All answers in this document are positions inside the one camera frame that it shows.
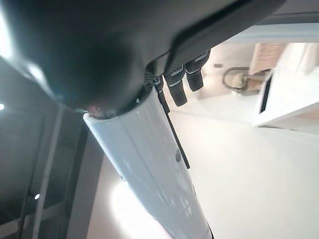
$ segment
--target white cylindrical column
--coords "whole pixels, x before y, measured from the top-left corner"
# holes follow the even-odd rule
[[[157,93],[113,119],[84,120],[117,172],[173,239],[211,239]]]

